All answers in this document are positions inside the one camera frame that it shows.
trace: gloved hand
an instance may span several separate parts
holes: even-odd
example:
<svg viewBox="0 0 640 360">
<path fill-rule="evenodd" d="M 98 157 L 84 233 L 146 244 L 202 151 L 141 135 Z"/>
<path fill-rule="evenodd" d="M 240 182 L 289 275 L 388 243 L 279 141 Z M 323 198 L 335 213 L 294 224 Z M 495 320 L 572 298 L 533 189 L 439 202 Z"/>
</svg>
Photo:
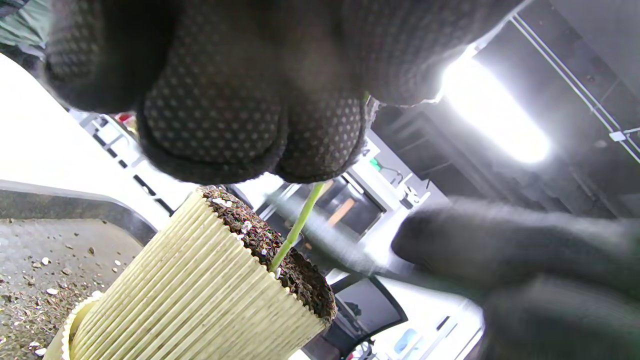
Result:
<svg viewBox="0 0 640 360">
<path fill-rule="evenodd" d="M 522 1 L 55 0 L 44 75 L 76 108 L 136 110 L 178 179 L 324 181 L 360 155 L 367 93 L 433 98 Z"/>
<path fill-rule="evenodd" d="M 640 223 L 454 199 L 392 250 L 489 295 L 482 359 L 640 359 Z"/>
</svg>

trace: cream pleated pot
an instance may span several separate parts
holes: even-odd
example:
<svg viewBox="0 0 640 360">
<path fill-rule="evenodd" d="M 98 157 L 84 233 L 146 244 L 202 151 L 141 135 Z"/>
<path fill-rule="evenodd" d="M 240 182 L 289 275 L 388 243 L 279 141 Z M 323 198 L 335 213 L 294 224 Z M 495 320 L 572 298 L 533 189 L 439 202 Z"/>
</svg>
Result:
<svg viewBox="0 0 640 360">
<path fill-rule="evenodd" d="M 287 359 L 327 326 L 195 191 L 45 360 Z"/>
</svg>

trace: fluorescent light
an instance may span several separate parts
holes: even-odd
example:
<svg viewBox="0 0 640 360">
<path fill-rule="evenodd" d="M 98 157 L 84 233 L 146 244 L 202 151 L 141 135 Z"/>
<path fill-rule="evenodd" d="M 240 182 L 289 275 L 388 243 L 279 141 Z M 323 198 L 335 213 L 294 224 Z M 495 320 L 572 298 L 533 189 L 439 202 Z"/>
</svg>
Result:
<svg viewBox="0 0 640 360">
<path fill-rule="evenodd" d="M 444 74 L 446 99 L 456 111 L 516 160 L 535 163 L 550 148 L 542 130 L 478 62 L 464 56 Z"/>
</svg>

